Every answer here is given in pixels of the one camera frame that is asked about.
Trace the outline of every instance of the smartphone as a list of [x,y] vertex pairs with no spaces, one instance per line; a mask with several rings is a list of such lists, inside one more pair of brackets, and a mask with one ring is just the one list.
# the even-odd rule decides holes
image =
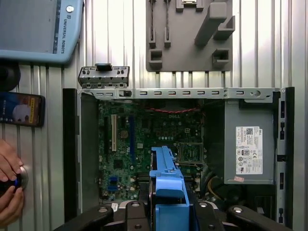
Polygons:
[[42,127],[45,98],[41,95],[0,92],[0,123]]

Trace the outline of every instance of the pci slot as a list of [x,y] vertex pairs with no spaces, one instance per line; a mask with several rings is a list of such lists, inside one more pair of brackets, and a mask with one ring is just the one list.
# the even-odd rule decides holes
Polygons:
[[111,150],[116,152],[116,141],[117,141],[117,115],[111,115],[111,128],[112,128],[112,140]]

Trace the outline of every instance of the blue plastic bracket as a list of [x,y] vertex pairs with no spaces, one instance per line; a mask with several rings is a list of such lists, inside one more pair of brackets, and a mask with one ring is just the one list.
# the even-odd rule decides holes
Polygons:
[[152,151],[156,152],[157,170],[151,170],[150,177],[156,178],[156,197],[179,199],[178,204],[155,205],[156,231],[188,231],[189,200],[184,177],[168,147],[152,147]]

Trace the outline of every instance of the yellow wire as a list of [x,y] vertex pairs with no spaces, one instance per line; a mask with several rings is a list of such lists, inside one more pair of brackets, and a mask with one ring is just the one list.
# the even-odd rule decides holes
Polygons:
[[222,200],[220,196],[218,196],[216,193],[213,192],[213,190],[212,190],[212,180],[213,180],[213,178],[210,179],[210,181],[208,182],[208,190],[210,191],[210,193],[212,193],[219,200]]

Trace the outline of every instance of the phone screen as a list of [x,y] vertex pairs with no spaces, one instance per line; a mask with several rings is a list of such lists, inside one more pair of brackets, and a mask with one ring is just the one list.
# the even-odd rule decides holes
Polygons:
[[38,126],[42,96],[0,92],[0,123]]

